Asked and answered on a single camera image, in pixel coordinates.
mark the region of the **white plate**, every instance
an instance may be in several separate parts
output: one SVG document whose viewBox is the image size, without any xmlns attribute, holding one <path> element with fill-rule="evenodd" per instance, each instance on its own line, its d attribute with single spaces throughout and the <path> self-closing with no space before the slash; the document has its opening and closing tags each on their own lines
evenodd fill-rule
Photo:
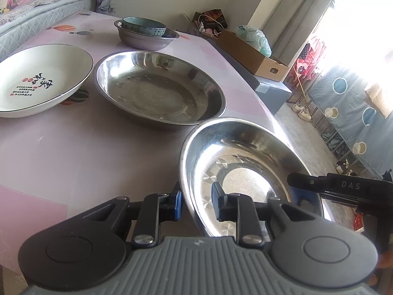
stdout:
<svg viewBox="0 0 393 295">
<path fill-rule="evenodd" d="M 93 69 L 85 50 L 45 44 L 0 63 L 0 117 L 20 118 L 45 111 L 79 89 Z"/>
</svg>

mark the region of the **black device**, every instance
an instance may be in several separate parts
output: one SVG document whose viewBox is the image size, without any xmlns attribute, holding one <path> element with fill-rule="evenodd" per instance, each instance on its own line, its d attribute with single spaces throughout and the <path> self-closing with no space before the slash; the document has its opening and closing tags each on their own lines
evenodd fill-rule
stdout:
<svg viewBox="0 0 393 295">
<path fill-rule="evenodd" d="M 288 183 L 376 217 L 378 208 L 391 208 L 387 181 L 292 173 Z M 148 195 L 143 202 L 117 197 L 43 230 L 19 251 L 30 285 L 24 293 L 375 294 L 365 281 L 378 253 L 365 236 L 286 201 L 257 203 L 247 195 L 225 194 L 218 182 L 212 185 L 212 202 L 219 221 L 236 222 L 236 240 L 161 239 L 160 223 L 180 218 L 178 184 L 172 193 Z M 137 222 L 126 242 L 132 220 Z M 269 242 L 262 238 L 260 221 L 266 223 Z"/>
</svg>

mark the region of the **pink tablecloth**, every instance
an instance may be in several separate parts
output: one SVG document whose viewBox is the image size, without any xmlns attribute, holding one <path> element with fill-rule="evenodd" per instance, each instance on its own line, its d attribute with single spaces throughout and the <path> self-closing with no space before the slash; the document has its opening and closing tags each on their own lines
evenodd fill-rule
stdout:
<svg viewBox="0 0 393 295">
<path fill-rule="evenodd" d="M 97 63 L 131 50 L 120 42 L 115 19 L 79 12 L 19 50 L 70 44 Z M 181 33 L 161 52 L 216 80 L 227 99 L 225 116 L 256 122 L 287 141 L 254 91 L 207 41 Z M 35 232 L 118 195 L 139 201 L 150 193 L 170 192 L 178 180 L 179 152 L 189 130 L 155 131 L 133 124 L 98 93 L 91 78 L 81 89 L 89 93 L 83 102 L 65 101 L 26 118 L 0 118 L 0 264 L 14 271 L 19 270 L 19 247 Z M 165 223 L 164 232 L 195 234 L 190 221 L 186 213 L 176 226 Z"/>
</svg>

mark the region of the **plastic bag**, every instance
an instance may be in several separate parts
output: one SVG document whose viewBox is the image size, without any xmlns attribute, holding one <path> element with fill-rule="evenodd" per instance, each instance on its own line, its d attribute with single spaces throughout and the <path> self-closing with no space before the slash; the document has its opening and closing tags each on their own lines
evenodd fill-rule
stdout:
<svg viewBox="0 0 393 295">
<path fill-rule="evenodd" d="M 235 34 L 237 37 L 250 44 L 254 49 L 261 52 L 264 56 L 269 58 L 272 55 L 269 42 L 261 30 L 258 30 L 252 25 L 240 25 L 235 29 Z"/>
</svg>

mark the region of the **blue patterned bowl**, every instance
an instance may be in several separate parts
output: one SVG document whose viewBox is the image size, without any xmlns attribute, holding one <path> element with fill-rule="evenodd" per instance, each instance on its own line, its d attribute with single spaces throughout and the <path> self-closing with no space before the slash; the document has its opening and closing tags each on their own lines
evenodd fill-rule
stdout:
<svg viewBox="0 0 393 295">
<path fill-rule="evenodd" d="M 162 36 L 167 29 L 164 24 L 143 17 L 124 17 L 121 27 L 131 32 L 150 36 Z"/>
</svg>

